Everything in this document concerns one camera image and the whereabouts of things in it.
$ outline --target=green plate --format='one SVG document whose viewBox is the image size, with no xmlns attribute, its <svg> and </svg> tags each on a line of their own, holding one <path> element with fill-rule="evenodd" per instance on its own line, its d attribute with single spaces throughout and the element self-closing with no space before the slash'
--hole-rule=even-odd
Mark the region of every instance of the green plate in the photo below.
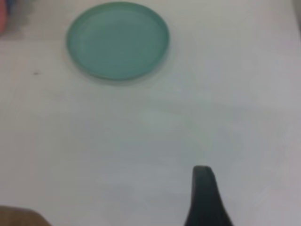
<svg viewBox="0 0 301 226">
<path fill-rule="evenodd" d="M 72 24 L 67 48 L 74 62 L 99 78 L 124 80 L 143 75 L 162 60 L 169 44 L 164 20 L 129 2 L 96 6 Z"/>
</svg>

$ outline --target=black object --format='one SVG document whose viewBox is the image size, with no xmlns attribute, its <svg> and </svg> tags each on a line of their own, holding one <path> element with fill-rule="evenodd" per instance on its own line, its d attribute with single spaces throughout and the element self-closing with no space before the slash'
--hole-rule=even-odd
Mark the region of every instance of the black object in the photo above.
<svg viewBox="0 0 301 226">
<path fill-rule="evenodd" d="M 191 207 L 185 226 L 233 226 L 210 167 L 193 169 Z"/>
</svg>

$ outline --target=white table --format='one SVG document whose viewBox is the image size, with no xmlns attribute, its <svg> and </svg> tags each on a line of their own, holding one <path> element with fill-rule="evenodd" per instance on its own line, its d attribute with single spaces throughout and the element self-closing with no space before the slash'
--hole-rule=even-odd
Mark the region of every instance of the white table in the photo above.
<svg viewBox="0 0 301 226">
<path fill-rule="evenodd" d="M 288 0 L 135 0 L 169 56 L 112 83 L 69 60 L 102 0 L 20 1 L 0 38 L 0 204 L 54 226 L 182 226 L 192 167 L 216 173 L 238 226 L 301 222 L 301 39 Z"/>
</svg>

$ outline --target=wooden object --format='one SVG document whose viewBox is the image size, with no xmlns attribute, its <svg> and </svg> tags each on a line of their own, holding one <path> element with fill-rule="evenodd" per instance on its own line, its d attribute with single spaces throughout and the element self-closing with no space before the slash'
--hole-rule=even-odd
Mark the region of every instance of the wooden object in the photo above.
<svg viewBox="0 0 301 226">
<path fill-rule="evenodd" d="M 0 206 L 0 226 L 51 226 L 32 210 Z"/>
</svg>

